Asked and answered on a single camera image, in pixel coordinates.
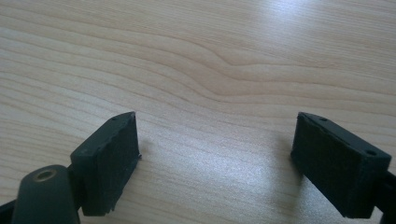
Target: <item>wood grain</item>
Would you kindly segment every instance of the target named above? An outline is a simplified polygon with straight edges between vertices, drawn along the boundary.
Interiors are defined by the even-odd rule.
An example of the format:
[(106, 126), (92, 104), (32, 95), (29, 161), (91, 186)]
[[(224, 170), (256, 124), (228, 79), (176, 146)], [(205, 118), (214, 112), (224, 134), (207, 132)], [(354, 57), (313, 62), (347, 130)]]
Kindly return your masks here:
[(83, 223), (378, 223), (342, 218), (290, 148), (305, 111), (395, 157), (395, 71), (395, 1), (1, 0), (0, 203), (134, 110), (144, 159)]

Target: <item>light wood surface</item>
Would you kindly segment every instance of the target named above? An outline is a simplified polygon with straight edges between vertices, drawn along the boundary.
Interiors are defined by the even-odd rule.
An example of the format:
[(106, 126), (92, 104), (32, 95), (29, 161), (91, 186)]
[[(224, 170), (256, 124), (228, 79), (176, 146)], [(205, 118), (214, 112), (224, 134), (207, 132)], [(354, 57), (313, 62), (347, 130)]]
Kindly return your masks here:
[(395, 157), (395, 71), (391, 0), (1, 0), (0, 203), (134, 110), (143, 160), (83, 223), (378, 223), (341, 217), (290, 148), (304, 111)]

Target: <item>hole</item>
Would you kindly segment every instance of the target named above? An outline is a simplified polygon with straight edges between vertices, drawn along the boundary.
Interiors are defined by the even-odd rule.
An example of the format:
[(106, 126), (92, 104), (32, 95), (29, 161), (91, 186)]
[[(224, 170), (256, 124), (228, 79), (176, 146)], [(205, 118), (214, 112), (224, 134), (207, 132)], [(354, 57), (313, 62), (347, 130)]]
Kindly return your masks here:
[(53, 178), (55, 175), (56, 175), (56, 170), (44, 170), (38, 173), (37, 175), (35, 175), (35, 177), (33, 177), (33, 180), (35, 182), (43, 182)]
[(372, 150), (367, 150), (366, 153), (371, 155), (371, 156), (376, 156), (376, 153), (374, 151), (372, 151)]

